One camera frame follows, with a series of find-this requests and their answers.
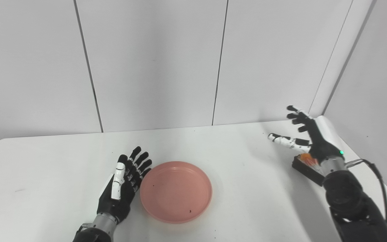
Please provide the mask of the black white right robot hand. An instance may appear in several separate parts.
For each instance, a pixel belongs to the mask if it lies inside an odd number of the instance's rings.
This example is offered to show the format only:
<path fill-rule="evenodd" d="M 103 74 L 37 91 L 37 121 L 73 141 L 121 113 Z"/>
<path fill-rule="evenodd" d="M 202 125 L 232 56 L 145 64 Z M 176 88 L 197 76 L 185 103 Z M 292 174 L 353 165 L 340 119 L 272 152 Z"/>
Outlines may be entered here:
<path fill-rule="evenodd" d="M 290 111 L 286 117 L 292 121 L 292 124 L 300 124 L 298 132 L 307 132 L 310 140 L 270 133 L 267 137 L 270 141 L 292 150 L 309 153 L 320 163 L 331 157 L 344 158 L 340 138 L 329 119 L 323 115 L 313 118 L 307 112 L 292 105 L 287 106 L 286 109 Z"/>

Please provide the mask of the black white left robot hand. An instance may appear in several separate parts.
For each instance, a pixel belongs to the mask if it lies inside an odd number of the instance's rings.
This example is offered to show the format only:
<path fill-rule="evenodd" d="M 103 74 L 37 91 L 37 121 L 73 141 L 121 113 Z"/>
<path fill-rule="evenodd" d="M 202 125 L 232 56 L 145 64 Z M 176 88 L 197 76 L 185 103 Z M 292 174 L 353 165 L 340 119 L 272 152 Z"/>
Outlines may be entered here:
<path fill-rule="evenodd" d="M 141 147 L 135 147 L 130 155 L 121 154 L 99 198 L 97 213 L 113 216 L 118 224 L 125 220 L 130 213 L 135 194 L 151 170 L 152 160 L 149 153 Z"/>

